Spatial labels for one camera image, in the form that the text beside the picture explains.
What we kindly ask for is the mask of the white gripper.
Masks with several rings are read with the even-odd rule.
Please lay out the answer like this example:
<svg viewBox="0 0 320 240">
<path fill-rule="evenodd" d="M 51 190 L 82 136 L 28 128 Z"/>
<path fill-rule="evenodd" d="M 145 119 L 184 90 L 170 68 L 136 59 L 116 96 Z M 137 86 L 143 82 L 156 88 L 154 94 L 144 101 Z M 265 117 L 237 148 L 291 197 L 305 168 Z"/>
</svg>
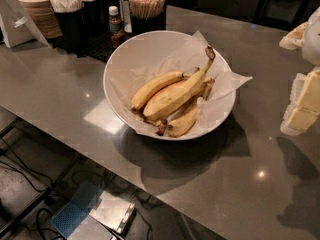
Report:
<svg viewBox="0 0 320 240">
<path fill-rule="evenodd" d="M 302 57 L 320 65 L 320 7 L 304 22 L 284 36 L 279 46 L 295 50 L 302 47 Z M 305 133 L 320 116 L 320 70 L 307 75 L 298 73 L 293 81 L 290 103 L 284 113 L 280 131 L 298 136 Z"/>
</svg>

